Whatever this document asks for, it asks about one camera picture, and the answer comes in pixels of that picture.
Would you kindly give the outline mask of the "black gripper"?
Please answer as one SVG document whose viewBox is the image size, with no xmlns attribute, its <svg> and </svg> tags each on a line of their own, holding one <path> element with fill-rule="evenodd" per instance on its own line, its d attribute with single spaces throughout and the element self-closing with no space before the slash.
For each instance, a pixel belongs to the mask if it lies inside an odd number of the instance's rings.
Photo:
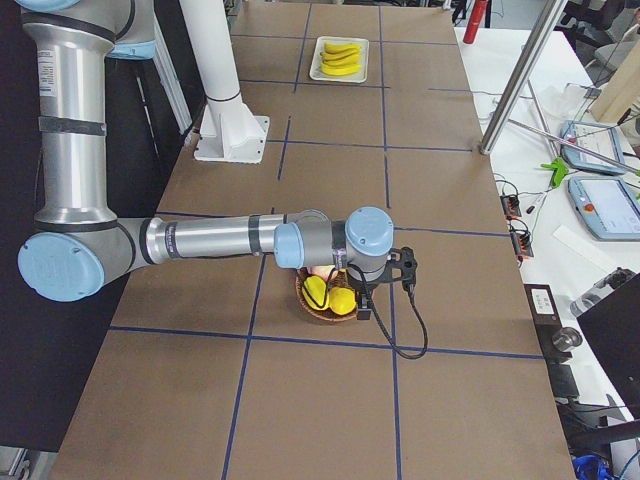
<svg viewBox="0 0 640 480">
<path fill-rule="evenodd" d="M 349 286 L 358 293 L 356 295 L 356 319 L 368 321 L 371 319 L 372 309 L 370 300 L 373 298 L 374 290 L 384 283 L 390 282 L 390 269 L 384 267 L 377 278 L 373 278 L 355 264 L 347 266 L 347 280 Z"/>
</svg>

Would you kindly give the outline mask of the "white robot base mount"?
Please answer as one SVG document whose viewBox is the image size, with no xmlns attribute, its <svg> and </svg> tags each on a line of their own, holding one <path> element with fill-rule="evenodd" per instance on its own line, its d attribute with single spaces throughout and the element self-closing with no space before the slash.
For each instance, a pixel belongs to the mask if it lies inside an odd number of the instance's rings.
<svg viewBox="0 0 640 480">
<path fill-rule="evenodd" d="M 254 115 L 243 101 L 224 3 L 182 0 L 180 6 L 206 96 L 194 157 L 257 164 L 270 119 Z"/>
</svg>

